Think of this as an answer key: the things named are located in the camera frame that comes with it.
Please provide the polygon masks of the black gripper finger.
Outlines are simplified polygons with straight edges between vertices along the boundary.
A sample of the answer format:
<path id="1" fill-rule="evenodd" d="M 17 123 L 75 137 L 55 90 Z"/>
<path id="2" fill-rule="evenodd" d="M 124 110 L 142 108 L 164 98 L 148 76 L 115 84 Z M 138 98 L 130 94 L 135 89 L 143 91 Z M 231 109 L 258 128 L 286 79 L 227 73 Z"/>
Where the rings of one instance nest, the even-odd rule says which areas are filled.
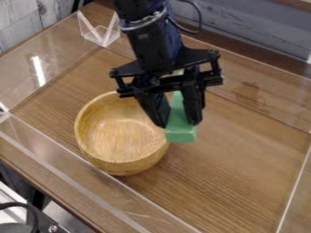
<path id="1" fill-rule="evenodd" d="M 202 93 L 196 85 L 183 88 L 183 106 L 187 120 L 196 126 L 203 120 L 203 100 Z"/>
<path id="2" fill-rule="evenodd" d="M 166 127 L 170 119 L 170 102 L 163 93 L 136 94 L 142 109 L 158 127 Z"/>

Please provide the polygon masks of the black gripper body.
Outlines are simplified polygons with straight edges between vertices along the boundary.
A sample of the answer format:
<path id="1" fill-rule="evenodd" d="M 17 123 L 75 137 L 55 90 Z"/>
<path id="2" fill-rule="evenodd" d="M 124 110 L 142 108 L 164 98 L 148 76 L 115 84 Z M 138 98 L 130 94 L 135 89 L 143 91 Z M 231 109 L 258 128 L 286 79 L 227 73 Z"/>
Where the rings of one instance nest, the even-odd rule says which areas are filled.
<path id="1" fill-rule="evenodd" d="M 170 92 L 187 85 L 206 89 L 223 83 L 219 52 L 186 47 L 179 27 L 168 16 L 138 25 L 123 21 L 120 29 L 136 56 L 134 62 L 110 73 L 122 97 L 135 96 L 139 91 Z"/>

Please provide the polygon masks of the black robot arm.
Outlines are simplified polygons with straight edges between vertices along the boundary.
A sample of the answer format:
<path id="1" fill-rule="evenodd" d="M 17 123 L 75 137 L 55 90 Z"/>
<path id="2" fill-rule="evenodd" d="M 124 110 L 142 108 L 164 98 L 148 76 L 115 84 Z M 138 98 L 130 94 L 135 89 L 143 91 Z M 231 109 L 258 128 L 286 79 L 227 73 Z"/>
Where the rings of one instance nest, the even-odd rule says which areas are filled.
<path id="1" fill-rule="evenodd" d="M 183 95 L 186 119 L 203 120 L 206 88 L 223 83 L 216 50 L 190 48 L 183 43 L 182 27 L 168 0 L 111 0 L 119 29 L 127 36 L 136 60 L 115 68 L 110 77 L 122 97 L 135 97 L 144 113 L 159 127 L 170 121 L 166 94 Z"/>

